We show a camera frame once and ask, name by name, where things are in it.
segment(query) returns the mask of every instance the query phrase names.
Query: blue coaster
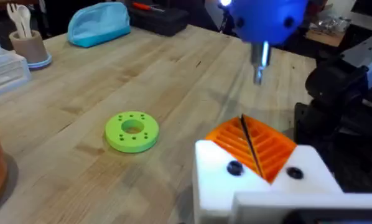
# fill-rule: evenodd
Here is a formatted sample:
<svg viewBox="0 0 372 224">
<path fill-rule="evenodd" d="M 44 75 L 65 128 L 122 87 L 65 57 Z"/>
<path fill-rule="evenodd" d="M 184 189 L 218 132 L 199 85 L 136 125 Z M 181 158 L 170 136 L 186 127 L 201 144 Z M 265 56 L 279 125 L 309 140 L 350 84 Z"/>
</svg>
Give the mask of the blue coaster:
<svg viewBox="0 0 372 224">
<path fill-rule="evenodd" d="M 49 65 L 51 62 L 52 62 L 52 56 L 50 53 L 48 53 L 48 58 L 46 60 L 42 62 L 38 62 L 38 63 L 28 63 L 27 65 L 29 66 L 29 68 L 42 68 L 42 67 Z"/>
</svg>

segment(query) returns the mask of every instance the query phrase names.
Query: orange ribbed part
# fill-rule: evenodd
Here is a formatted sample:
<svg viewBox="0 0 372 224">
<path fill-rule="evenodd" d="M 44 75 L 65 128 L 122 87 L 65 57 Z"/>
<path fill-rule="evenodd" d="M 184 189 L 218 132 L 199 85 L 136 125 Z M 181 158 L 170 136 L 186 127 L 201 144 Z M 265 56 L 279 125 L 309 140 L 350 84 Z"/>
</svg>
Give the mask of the orange ribbed part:
<svg viewBox="0 0 372 224">
<path fill-rule="evenodd" d="M 268 125 L 243 116 L 248 133 L 244 133 L 240 118 L 233 118 L 216 127 L 205 139 L 215 142 L 258 175 L 259 166 L 262 178 L 271 183 L 297 145 Z M 258 161 L 254 160 L 247 136 Z"/>
</svg>

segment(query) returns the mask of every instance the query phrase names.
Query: hole in green ring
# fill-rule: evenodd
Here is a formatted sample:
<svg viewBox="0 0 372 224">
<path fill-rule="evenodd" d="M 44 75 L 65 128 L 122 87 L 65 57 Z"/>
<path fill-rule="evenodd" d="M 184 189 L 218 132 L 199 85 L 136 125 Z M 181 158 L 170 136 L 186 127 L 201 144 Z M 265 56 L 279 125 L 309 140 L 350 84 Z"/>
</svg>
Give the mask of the hole in green ring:
<svg viewBox="0 0 372 224">
<path fill-rule="evenodd" d="M 121 129 L 128 134 L 137 134 L 143 131 L 144 125 L 138 120 L 130 119 L 121 125 Z"/>
</svg>

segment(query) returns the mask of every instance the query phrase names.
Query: light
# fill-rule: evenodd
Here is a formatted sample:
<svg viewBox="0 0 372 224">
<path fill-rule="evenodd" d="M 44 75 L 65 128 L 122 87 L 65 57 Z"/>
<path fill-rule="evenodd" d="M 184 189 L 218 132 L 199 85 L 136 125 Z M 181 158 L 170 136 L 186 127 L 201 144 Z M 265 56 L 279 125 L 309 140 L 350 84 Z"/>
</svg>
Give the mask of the light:
<svg viewBox="0 0 372 224">
<path fill-rule="evenodd" d="M 231 3 L 231 0 L 220 0 L 222 6 L 228 6 Z"/>
<path fill-rule="evenodd" d="M 263 43 L 263 55 L 262 55 L 262 67 L 266 67 L 267 65 L 267 58 L 269 57 L 269 42 L 265 41 Z"/>
</svg>

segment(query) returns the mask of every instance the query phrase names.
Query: blue pouch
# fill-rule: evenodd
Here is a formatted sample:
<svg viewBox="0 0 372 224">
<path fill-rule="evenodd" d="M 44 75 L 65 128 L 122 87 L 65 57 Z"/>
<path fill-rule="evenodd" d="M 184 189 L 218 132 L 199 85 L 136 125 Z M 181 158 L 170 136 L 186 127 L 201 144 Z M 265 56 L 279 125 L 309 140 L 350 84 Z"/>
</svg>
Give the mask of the blue pouch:
<svg viewBox="0 0 372 224">
<path fill-rule="evenodd" d="M 103 2 L 77 11 L 67 39 L 80 47 L 91 47 L 130 33 L 129 15 L 121 2 Z"/>
</svg>

